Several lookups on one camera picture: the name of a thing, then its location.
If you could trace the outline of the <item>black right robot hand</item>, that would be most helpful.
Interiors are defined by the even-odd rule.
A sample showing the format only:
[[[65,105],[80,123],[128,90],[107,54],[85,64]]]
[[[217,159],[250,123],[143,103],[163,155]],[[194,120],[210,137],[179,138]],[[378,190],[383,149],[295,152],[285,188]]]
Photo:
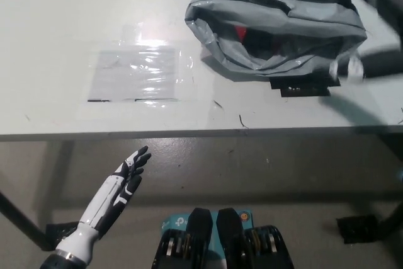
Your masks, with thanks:
[[[364,0],[379,17],[402,38],[402,0]],[[364,80],[402,73],[402,48],[380,49],[332,62],[329,74],[334,79]]]

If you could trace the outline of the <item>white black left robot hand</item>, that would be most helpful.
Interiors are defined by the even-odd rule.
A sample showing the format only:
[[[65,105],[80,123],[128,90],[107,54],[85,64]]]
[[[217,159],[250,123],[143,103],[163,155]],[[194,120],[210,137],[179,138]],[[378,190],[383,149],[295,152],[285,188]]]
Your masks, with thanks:
[[[55,249],[55,255],[79,268],[86,268],[92,258],[94,245],[119,218],[138,189],[151,153],[144,146],[126,158],[100,186],[83,215],[76,230]]]

